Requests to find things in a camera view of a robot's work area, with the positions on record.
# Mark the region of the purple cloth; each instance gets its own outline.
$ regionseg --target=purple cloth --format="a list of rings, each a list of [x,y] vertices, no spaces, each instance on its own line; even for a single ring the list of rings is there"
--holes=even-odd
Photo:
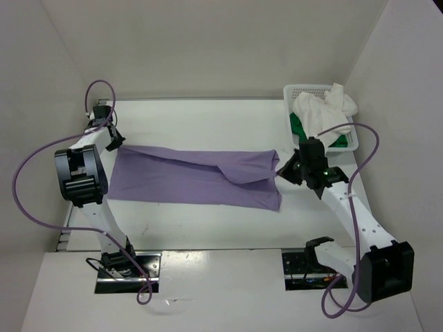
[[[277,152],[118,150],[108,198],[157,203],[226,204],[278,211]]]

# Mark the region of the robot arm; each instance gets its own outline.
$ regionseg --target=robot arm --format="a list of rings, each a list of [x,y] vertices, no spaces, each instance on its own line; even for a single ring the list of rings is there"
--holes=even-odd
[[[109,106],[96,106],[85,133],[99,127],[111,112]],[[122,145],[123,138],[111,122],[103,128],[83,136],[68,149],[55,152],[55,166],[62,196],[88,218],[91,226],[112,235],[133,257],[129,239],[118,227],[106,199],[108,181],[100,160],[105,149],[112,151]],[[97,234],[102,261],[109,269],[127,270],[132,264],[118,247],[103,234]]]
[[[308,188],[337,215],[355,242],[354,224],[347,194],[347,176],[339,167],[329,167],[320,140],[310,138],[280,170],[279,175],[293,184],[306,181]],[[374,219],[354,192],[350,194],[359,222],[361,249],[360,282],[357,294],[372,303],[412,287],[414,251],[408,242],[398,243]],[[322,237],[308,241],[305,248],[310,264],[328,266],[352,283],[356,256],[333,239]]]

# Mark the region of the white basket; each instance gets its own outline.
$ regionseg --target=white basket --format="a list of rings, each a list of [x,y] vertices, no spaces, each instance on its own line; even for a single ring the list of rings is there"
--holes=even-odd
[[[325,99],[325,91],[331,90],[332,85],[317,85],[317,84],[291,84],[286,85],[283,89],[284,105],[289,114],[292,113],[293,101],[302,92],[312,93],[316,97]],[[352,117],[347,118],[349,122],[352,122]],[[293,142],[298,147],[298,136],[292,135]],[[346,152],[354,151],[359,147],[359,140],[357,139],[357,134],[355,132],[355,127],[351,126],[351,131],[346,134],[347,147],[330,147],[327,153],[330,152]]]

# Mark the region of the white cloth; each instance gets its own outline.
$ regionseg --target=white cloth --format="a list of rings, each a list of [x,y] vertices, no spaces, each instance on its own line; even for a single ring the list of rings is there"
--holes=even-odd
[[[344,92],[343,85],[334,83],[331,91],[325,91],[325,104],[341,109],[346,117],[355,116],[359,109],[354,100]]]
[[[307,137],[316,136],[336,125],[348,123],[346,117],[358,111],[352,99],[343,93],[343,86],[340,84],[334,84],[331,91],[325,92],[325,97],[323,100],[312,93],[302,92],[293,102],[293,112],[300,119]],[[340,135],[350,131],[350,126],[340,127],[319,136],[318,139],[327,151]]]

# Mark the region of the purple cable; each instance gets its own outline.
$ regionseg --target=purple cable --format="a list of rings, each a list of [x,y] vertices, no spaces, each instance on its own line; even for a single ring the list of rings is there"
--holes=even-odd
[[[49,223],[44,223],[43,221],[40,221],[38,219],[36,219],[35,217],[33,217],[28,211],[26,211],[26,209],[23,207],[23,205],[21,204],[19,197],[17,196],[17,179],[20,175],[20,172],[22,171],[22,169],[24,168],[24,166],[26,165],[26,163],[36,154],[38,154],[39,152],[52,147],[53,145],[59,144],[61,142],[66,142],[67,140],[72,140],[74,138],[79,138],[79,137],[83,137],[86,135],[89,135],[90,133],[96,132],[100,129],[102,129],[105,125],[107,125],[107,123],[111,120],[112,117],[112,113],[115,111],[115,106],[116,106],[116,92],[114,91],[114,88],[112,87],[112,85],[110,85],[110,83],[108,83],[108,81],[105,80],[95,80],[92,83],[90,83],[90,85],[88,86],[88,89],[86,90],[86,94],[84,96],[84,108],[86,113],[88,113],[88,106],[87,106],[87,100],[88,100],[88,94],[89,91],[91,90],[92,86],[94,86],[97,83],[104,83],[106,84],[112,92],[112,112],[109,113],[108,117],[106,118],[106,120],[96,129],[92,130],[92,131],[88,131],[87,133],[79,133],[77,135],[72,135],[66,138],[61,138],[59,140],[55,140],[53,142],[50,142],[46,145],[43,145],[42,147],[39,147],[38,149],[36,149],[35,151],[31,152],[31,154],[29,156],[27,156],[26,158],[24,158],[24,160],[20,163],[20,165],[18,166],[17,170],[14,173],[14,176],[12,177],[12,197],[14,198],[14,202],[17,205],[17,207],[19,208],[20,212],[23,213],[28,219],[30,219],[31,221],[33,221],[34,223],[36,223],[37,225],[46,227],[46,228],[50,228],[52,230],[88,230],[90,232],[96,232],[96,233],[100,233],[105,235],[108,239],[110,239],[112,242],[114,242],[114,244],[118,247],[118,249],[120,249],[120,251],[128,258],[128,260],[130,260],[133,265],[137,268],[137,270],[141,273],[142,276],[144,276],[144,278],[146,278],[146,285],[144,285],[142,288],[140,288],[140,290],[137,292],[137,302],[138,304],[148,304],[151,299],[152,299],[152,283],[150,281],[150,276],[149,273],[147,273],[145,270],[143,270],[143,268],[136,262],[136,260],[134,258],[132,258],[132,256],[125,250],[124,247],[122,247],[119,242],[117,240],[115,240],[111,235],[109,235],[108,233],[106,233],[103,230],[99,230],[98,228],[89,228],[89,227],[64,227],[64,226],[57,226],[57,225],[51,225]],[[141,301],[140,300],[140,296],[142,293],[144,293],[146,290],[148,290],[149,292],[149,297],[146,301]]]
[[[341,306],[335,300],[335,298],[334,298],[334,296],[332,295],[332,292],[331,292],[331,290],[334,287],[334,285],[343,278],[342,275],[340,275],[333,282],[331,282],[331,284],[329,284],[329,286],[326,288],[325,292],[323,293],[323,296],[321,297],[321,310],[323,312],[323,315],[325,315],[328,318],[332,318],[332,319],[342,316],[342,314],[344,314],[344,312],[346,312],[346,311],[359,312],[359,311],[363,311],[363,310],[367,309],[367,307],[369,307],[369,304],[366,304],[362,308],[358,308],[358,309],[351,309],[350,308],[351,303],[352,303],[352,301],[354,301],[355,295],[357,293],[357,289],[359,288],[359,283],[360,283],[360,256],[361,256],[361,253],[360,253],[359,225],[358,225],[357,216],[356,216],[356,213],[355,213],[354,201],[352,199],[352,196],[350,196],[350,194],[351,194],[351,190],[352,190],[352,183],[354,182],[354,179],[356,178],[357,174],[359,174],[360,171],[366,166],[366,164],[369,163],[369,161],[372,159],[372,157],[375,155],[375,153],[377,152],[377,150],[379,148],[379,144],[380,144],[379,134],[375,131],[375,129],[373,129],[372,127],[368,126],[367,124],[351,122],[351,123],[339,124],[337,126],[329,128],[329,129],[327,129],[325,131],[322,131],[317,136],[321,136],[324,133],[327,133],[327,132],[332,131],[334,129],[337,129],[337,128],[340,128],[340,127],[349,126],[349,125],[351,125],[351,126],[359,126],[359,127],[364,127],[366,129],[369,129],[374,134],[374,136],[375,136],[375,146],[374,146],[374,149],[372,150],[371,154],[365,159],[365,161],[363,161],[361,163],[360,166],[357,167],[355,172],[351,175],[351,178],[349,179],[349,183],[347,185],[347,194],[349,195],[349,204],[350,204],[350,208],[351,208],[352,223],[354,224],[355,252],[356,252],[355,277],[354,277],[354,284],[352,286],[351,294],[349,295],[349,298],[347,299],[347,301],[346,301],[346,303],[344,305]],[[337,311],[334,314],[329,314],[329,313],[326,312],[325,301],[326,301],[326,297],[327,297],[328,294],[331,295],[332,301],[334,301],[334,303],[341,308],[339,311]]]

